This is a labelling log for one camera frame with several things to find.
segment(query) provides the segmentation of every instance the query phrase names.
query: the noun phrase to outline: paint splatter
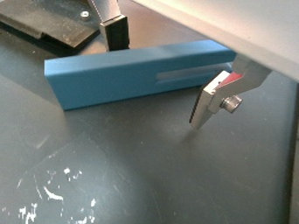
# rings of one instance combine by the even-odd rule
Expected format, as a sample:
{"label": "paint splatter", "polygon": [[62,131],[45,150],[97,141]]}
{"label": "paint splatter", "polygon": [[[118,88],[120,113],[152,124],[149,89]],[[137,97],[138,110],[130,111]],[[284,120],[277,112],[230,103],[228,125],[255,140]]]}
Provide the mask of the paint splatter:
{"label": "paint splatter", "polygon": [[56,195],[54,193],[49,192],[49,190],[46,189],[46,187],[44,186],[42,187],[44,191],[46,192],[48,194],[48,199],[53,199],[53,200],[61,200],[62,201],[62,197]]}
{"label": "paint splatter", "polygon": [[90,202],[89,202],[89,205],[93,207],[96,205],[96,200],[93,199]]}
{"label": "paint splatter", "polygon": [[24,222],[25,224],[28,224],[29,220],[32,220],[32,222],[33,222],[33,220],[36,218],[36,207],[37,207],[37,204],[32,204],[32,211],[28,212],[28,214],[25,216],[25,222]]}
{"label": "paint splatter", "polygon": [[84,220],[77,220],[76,224],[86,224],[88,223],[88,217],[84,218]]}
{"label": "paint splatter", "polygon": [[68,174],[70,172],[70,168],[64,169],[64,173]]}
{"label": "paint splatter", "polygon": [[21,214],[21,216],[22,216],[22,219],[24,219],[24,215],[25,215],[25,207],[24,207],[24,208],[20,208],[20,209],[18,209],[18,212],[20,212],[20,214]]}
{"label": "paint splatter", "polygon": [[22,179],[18,180],[16,189],[18,188],[20,184],[22,183],[22,181],[24,181]]}

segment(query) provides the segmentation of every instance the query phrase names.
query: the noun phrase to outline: metal plate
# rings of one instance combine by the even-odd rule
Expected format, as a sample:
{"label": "metal plate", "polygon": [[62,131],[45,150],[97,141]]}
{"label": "metal plate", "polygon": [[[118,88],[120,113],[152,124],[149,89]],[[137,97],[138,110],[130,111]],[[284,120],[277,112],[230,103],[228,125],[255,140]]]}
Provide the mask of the metal plate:
{"label": "metal plate", "polygon": [[80,20],[80,13],[90,11],[82,0],[4,0],[0,1],[0,21],[36,39],[58,41],[80,48],[98,34],[98,19]]}
{"label": "metal plate", "polygon": [[299,1],[134,0],[299,81]]}

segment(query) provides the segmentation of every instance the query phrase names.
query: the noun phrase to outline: white paint speck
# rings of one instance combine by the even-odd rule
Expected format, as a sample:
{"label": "white paint speck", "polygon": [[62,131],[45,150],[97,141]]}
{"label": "white paint speck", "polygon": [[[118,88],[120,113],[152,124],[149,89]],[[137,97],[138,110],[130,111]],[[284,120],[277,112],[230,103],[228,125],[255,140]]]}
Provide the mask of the white paint speck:
{"label": "white paint speck", "polygon": [[86,224],[88,223],[88,217],[84,218],[84,220],[77,220],[76,224]]}
{"label": "white paint speck", "polygon": [[33,181],[34,181],[34,189],[36,189],[36,192],[38,193],[40,199],[42,199],[42,196],[41,196],[41,193],[40,193],[40,190],[38,190],[38,187],[37,187],[37,182],[36,182],[34,175],[33,175]]}
{"label": "white paint speck", "polygon": [[70,168],[64,169],[64,173],[68,174],[70,172]]}
{"label": "white paint speck", "polygon": [[22,179],[18,180],[16,189],[18,188],[20,184],[22,183],[22,181],[24,181]]}
{"label": "white paint speck", "polygon": [[62,197],[56,195],[54,193],[49,192],[49,190],[46,189],[46,187],[42,187],[44,191],[46,192],[49,198],[48,199],[53,199],[53,200],[61,200],[62,201]]}
{"label": "white paint speck", "polygon": [[33,220],[36,218],[36,207],[37,207],[37,204],[32,204],[32,211],[25,216],[25,222],[24,222],[25,224],[28,224],[29,220],[32,220],[32,222],[33,222]]}
{"label": "white paint speck", "polygon": [[96,200],[93,199],[90,202],[89,202],[89,205],[93,207],[96,205]]}
{"label": "white paint speck", "polygon": [[18,212],[20,212],[20,214],[21,214],[21,216],[22,216],[22,219],[24,219],[24,215],[25,215],[25,207],[24,207],[24,208],[20,208],[20,209],[18,209]]}
{"label": "white paint speck", "polygon": [[42,145],[45,144],[46,140],[48,140],[49,136],[45,136],[44,139],[34,145],[34,148],[38,150]]}

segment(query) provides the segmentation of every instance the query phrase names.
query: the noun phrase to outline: dark gray surface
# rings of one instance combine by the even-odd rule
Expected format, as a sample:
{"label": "dark gray surface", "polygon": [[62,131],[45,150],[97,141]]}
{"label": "dark gray surface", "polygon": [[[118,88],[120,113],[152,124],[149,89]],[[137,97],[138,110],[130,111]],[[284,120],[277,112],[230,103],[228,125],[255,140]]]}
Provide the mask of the dark gray surface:
{"label": "dark gray surface", "polygon": [[287,223],[291,80],[272,73],[200,131],[196,88],[64,113],[42,77],[54,55],[0,32],[0,223],[25,223],[34,203],[33,223]]}

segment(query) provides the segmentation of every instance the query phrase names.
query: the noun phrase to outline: metal bracket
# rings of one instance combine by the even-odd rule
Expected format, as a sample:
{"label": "metal bracket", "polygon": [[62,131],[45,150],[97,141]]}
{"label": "metal bracket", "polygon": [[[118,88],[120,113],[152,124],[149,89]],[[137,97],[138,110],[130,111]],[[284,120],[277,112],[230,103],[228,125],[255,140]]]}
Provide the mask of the metal bracket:
{"label": "metal bracket", "polygon": [[232,73],[221,72],[202,87],[190,113],[190,126],[198,129],[220,109],[233,113],[241,99],[236,96],[261,85],[271,69],[237,54]]}

